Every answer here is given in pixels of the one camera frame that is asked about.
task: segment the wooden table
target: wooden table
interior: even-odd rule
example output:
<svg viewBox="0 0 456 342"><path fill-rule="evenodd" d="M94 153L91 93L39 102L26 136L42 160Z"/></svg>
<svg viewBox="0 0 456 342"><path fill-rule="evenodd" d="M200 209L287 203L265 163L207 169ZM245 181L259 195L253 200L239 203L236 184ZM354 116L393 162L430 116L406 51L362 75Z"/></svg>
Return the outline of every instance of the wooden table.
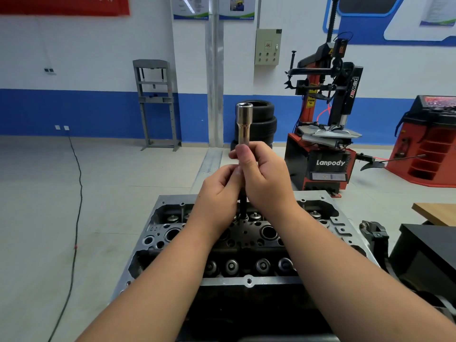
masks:
<svg viewBox="0 0 456 342"><path fill-rule="evenodd" d="M456 227L456 204L414 203L412 209L436 226Z"/></svg>

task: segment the fingers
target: fingers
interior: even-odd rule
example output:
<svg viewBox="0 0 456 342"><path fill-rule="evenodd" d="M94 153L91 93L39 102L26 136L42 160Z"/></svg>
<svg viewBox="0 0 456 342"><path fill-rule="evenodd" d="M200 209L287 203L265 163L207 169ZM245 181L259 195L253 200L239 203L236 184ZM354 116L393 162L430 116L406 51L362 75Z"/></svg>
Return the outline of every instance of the fingers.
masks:
<svg viewBox="0 0 456 342"><path fill-rule="evenodd" d="M272 149L265 142L262 141L252 141L248 147L255 154L255 158L258 160L259 165L262 165L277 156L276 153L272 151ZM229 153L229 157L233 160L238 158L237 148L238 147Z"/></svg>
<svg viewBox="0 0 456 342"><path fill-rule="evenodd" d="M246 180L254 183L264 179L259 171L255 156L247 145L236 145L236 155Z"/></svg>
<svg viewBox="0 0 456 342"><path fill-rule="evenodd" d="M231 165L226 165L223 167L220 167L215 173L213 173L210 178L214 181L218 181L221 183L223 186L226 186L228 179L231 176L231 173L233 170L238 167L237 164L231 164Z"/></svg>
<svg viewBox="0 0 456 342"><path fill-rule="evenodd" d="M228 195L230 199L237 200L239 191L243 186L244 175L242 174L242 168L240 166L237 166L231 174L231 177L229 178L229 181L223 191Z"/></svg>

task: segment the tire changer machine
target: tire changer machine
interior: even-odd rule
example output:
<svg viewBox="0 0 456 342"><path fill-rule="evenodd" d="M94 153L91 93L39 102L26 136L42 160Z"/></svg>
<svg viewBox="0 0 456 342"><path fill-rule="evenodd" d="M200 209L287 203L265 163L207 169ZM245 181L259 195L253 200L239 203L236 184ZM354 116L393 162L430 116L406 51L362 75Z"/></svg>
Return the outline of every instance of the tire changer machine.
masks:
<svg viewBox="0 0 456 342"><path fill-rule="evenodd" d="M328 67L299 68L305 65L304 61L299 63L297 69L288 72L289 76L313 74L313 81L316 82L321 82L324 74L334 76L335 82L328 86L327 91L336 92L330 125L321 127L303 123L298 126L297 132L300 133L289 135L288 153L291 149L289 146L294 149L299 147L300 151L304 149L300 147L304 137L308 137L308 143L318 140L319 142L314 142L325 142L334 147L345 146L350 139L359 136L343 128L362 72L361 67L356 67L352 63L342 63L341 58L346 44L345 39L340 39L333 46L326 43L319 48L312 62L320 62L320 65ZM335 64L333 68L329 68L329 58L333 53ZM312 69L311 73L305 71L308 69ZM325 88L320 83L317 86L319 89ZM299 89L297 91L307 91L304 87L302 90ZM338 106L345 108L340 108L340 112L337 113ZM346 162L342 166L348 168L352 167L354 157L353 155L351 159L347 159L347 154L340 153L333 156L331 161L337 159ZM327 158L325 155L317 157L315 161L326 161ZM360 233L337 207L325 187L321 188L322 190L295 191L296 202L309 212L322 228L329 229L349 247L388 271L388 236L384 228L377 223L363 221L359 226ZM197 195L158 197L112 299L128 290L128 286L185 228L196 198ZM243 201L242 197L232 223L209 254L200 288L177 340L339 341L302 285L274 226L255 206Z"/></svg>

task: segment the hand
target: hand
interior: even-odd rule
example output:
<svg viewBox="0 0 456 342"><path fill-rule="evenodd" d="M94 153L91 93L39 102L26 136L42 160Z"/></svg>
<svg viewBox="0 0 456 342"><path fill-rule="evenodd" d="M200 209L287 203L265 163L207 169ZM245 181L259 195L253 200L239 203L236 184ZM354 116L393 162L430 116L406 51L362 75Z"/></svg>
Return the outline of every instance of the hand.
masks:
<svg viewBox="0 0 456 342"><path fill-rule="evenodd" d="M221 167L204 180L187 224L202 228L214 244L233 221L243 186L241 167Z"/></svg>
<svg viewBox="0 0 456 342"><path fill-rule="evenodd" d="M229 156L239 159L249 201L269 219L298 206L285 161L264 142L250 142L250 148L239 144Z"/></svg>

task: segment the metal floor strip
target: metal floor strip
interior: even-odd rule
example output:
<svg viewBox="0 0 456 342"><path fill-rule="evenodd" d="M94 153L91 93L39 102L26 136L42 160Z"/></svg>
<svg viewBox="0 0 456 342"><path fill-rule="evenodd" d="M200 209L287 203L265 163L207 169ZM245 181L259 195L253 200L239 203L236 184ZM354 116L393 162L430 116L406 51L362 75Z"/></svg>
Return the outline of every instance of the metal floor strip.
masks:
<svg viewBox="0 0 456 342"><path fill-rule="evenodd" d="M220 163L222 161L222 148L209 148L206 152L206 156L202 160L201 167L198 171L197 177L193 182L193 185L190 190L190 194L198 194L202 183L205 178L211 176L220 168Z"/></svg>

